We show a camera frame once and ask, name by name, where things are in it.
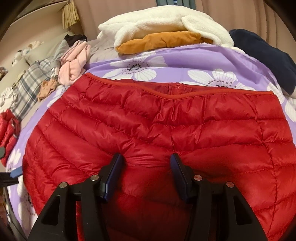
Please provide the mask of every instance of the orange plush cushion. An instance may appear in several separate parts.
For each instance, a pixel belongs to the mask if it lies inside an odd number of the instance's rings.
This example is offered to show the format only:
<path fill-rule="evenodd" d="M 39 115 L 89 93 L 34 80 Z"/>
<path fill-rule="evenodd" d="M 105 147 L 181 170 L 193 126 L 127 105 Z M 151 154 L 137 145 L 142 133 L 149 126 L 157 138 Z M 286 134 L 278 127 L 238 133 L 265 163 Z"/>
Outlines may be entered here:
<path fill-rule="evenodd" d="M 189 44 L 208 43 L 213 40 L 206 39 L 200 33 L 182 31 L 172 33 L 148 34 L 143 39 L 133 39 L 116 48 L 121 54 L 135 54 L 157 48 L 174 48 Z"/>

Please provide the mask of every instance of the white ruffled cloth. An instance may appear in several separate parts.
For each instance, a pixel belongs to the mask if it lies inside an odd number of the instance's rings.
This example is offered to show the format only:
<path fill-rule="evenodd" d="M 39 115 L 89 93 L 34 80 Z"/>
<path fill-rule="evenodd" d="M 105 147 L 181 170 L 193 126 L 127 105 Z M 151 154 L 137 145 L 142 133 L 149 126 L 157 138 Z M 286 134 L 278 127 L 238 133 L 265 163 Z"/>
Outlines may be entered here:
<path fill-rule="evenodd" d="M 105 48 L 114 47 L 148 34 L 191 31 L 212 39 L 213 44 L 238 51 L 228 31 L 209 15 L 184 6 L 166 5 L 115 16 L 99 25 L 97 37 Z"/>
<path fill-rule="evenodd" d="M 0 113 L 14 106 L 17 100 L 17 92 L 7 87 L 0 95 Z"/>

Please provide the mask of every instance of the red folded garment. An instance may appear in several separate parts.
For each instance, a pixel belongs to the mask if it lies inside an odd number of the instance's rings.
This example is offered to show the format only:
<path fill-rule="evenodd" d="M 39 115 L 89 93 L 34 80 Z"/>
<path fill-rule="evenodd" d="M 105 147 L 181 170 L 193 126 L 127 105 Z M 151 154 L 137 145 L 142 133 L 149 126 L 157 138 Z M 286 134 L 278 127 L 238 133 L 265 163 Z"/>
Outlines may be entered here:
<path fill-rule="evenodd" d="M 12 114 L 10 109 L 0 114 L 0 147 L 5 148 L 5 156 L 1 163 L 6 166 L 7 159 L 14 148 L 20 134 L 20 122 Z"/>

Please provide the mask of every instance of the plaid shirt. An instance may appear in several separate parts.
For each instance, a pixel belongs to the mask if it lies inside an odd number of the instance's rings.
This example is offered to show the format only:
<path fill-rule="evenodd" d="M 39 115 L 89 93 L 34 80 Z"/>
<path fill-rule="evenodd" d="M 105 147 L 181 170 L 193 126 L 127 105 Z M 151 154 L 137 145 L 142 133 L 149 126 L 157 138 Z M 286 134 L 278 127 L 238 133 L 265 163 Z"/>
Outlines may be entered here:
<path fill-rule="evenodd" d="M 16 104 L 10 109 L 19 121 L 22 121 L 37 102 L 41 83 L 44 80 L 50 80 L 52 74 L 50 63 L 51 58 L 33 63 L 16 86 L 18 98 Z"/>

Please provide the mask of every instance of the purple floral bedsheet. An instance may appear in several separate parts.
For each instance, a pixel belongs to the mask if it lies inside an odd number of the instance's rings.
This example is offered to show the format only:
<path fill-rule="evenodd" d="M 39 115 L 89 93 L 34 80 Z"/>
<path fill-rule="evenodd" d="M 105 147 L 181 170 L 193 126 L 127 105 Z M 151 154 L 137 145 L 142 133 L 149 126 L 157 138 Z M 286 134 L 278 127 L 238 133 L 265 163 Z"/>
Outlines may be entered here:
<path fill-rule="evenodd" d="M 281 103 L 296 137 L 296 100 L 283 95 L 271 71 L 258 60 L 234 50 L 208 45 L 189 45 L 129 55 L 86 66 L 87 72 L 109 79 L 132 78 L 150 82 L 180 82 L 190 85 L 225 86 L 228 88 L 273 91 Z M 21 131 L 7 164 L 7 171 L 22 165 L 27 140 L 46 110 L 66 91 L 60 87 L 45 99 L 26 127 Z M 23 185 L 9 187 L 9 197 L 16 218 L 26 235 L 37 218 L 30 197 Z"/>

